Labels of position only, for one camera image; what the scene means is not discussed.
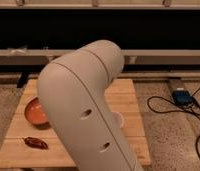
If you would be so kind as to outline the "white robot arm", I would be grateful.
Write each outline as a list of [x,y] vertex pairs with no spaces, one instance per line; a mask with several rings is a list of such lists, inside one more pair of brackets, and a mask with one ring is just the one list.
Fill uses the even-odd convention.
[[144,171],[105,101],[124,66],[121,49],[98,40],[41,71],[42,110],[79,171]]

